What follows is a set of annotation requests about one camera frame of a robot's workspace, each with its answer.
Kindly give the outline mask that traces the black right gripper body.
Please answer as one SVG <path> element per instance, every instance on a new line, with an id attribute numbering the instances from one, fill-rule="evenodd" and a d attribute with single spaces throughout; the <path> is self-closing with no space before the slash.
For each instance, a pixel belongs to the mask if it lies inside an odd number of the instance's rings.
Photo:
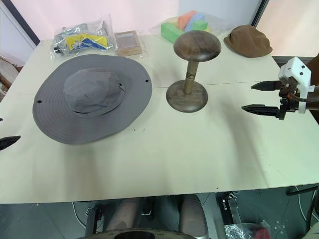
<path id="1" fill-rule="evenodd" d="M 280 108 L 276 113 L 276 118 L 284 120 L 287 112 L 295 112 L 299 107 L 299 102 L 295 100 L 292 95 L 297 91 L 298 82 L 293 78 L 289 77 L 286 83 L 280 88 Z"/>

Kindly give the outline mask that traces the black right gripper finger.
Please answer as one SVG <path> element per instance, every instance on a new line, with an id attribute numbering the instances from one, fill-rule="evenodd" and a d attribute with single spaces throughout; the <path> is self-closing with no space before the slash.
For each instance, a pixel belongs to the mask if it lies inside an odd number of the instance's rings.
<path id="1" fill-rule="evenodd" d="M 271 106 L 258 105 L 258 104 L 246 105 L 246 106 L 242 106 L 241 108 L 248 113 L 260 115 L 260 116 L 276 117 L 277 113 L 279 112 L 278 107 L 271 107 Z"/>
<path id="2" fill-rule="evenodd" d="M 251 89 L 259 91 L 275 91 L 282 87 L 281 81 L 262 81 L 251 86 Z"/>

